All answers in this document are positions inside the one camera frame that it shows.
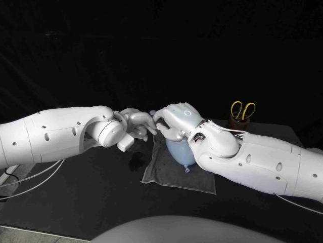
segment black backdrop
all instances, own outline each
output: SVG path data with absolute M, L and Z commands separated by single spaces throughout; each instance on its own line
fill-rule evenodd
M 323 149 L 323 1 L 0 1 L 0 123 L 187 102 L 293 127 Z

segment pen holder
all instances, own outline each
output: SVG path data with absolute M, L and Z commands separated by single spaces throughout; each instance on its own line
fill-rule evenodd
M 228 129 L 245 131 L 248 123 L 249 123 L 249 118 L 244 119 L 242 121 L 236 121 L 231 116 L 228 120 Z

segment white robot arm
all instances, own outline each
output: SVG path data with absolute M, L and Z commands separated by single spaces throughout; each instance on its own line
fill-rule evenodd
M 323 202 L 323 151 L 242 132 L 235 137 L 212 121 L 205 121 L 187 103 L 169 105 L 154 114 L 170 128 L 157 124 L 164 137 L 183 136 L 203 170 L 270 194 Z
M 0 124 L 0 169 L 61 160 L 95 146 L 125 151 L 134 138 L 156 134 L 151 117 L 136 109 L 105 106 L 51 109 Z

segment cloth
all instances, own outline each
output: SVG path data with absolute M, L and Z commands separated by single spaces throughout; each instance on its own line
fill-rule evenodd
M 176 162 L 170 155 L 166 139 L 160 131 L 157 131 L 151 161 L 146 168 L 141 182 L 156 182 L 162 186 L 172 186 L 216 195 L 213 173 L 205 171 L 196 163 L 189 166 L 189 169 L 190 172 L 186 173 L 183 165 Z

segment table surface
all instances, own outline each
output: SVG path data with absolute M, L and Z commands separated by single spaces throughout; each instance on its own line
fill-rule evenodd
M 251 123 L 247 131 L 303 146 L 288 126 Z M 121 152 L 115 146 L 95 147 L 68 158 L 52 178 L 9 199 L 0 210 L 0 225 L 91 240 L 131 220 L 185 215 L 235 224 L 287 242 L 323 242 L 323 215 L 219 175 L 218 195 L 141 183 L 151 149 L 153 139 L 146 143 L 138 140 L 134 152 Z M 38 164 L 29 176 L 51 165 Z M 51 173 L 23 182 L 15 193 L 39 184 Z M 319 202 L 293 199 L 323 212 Z

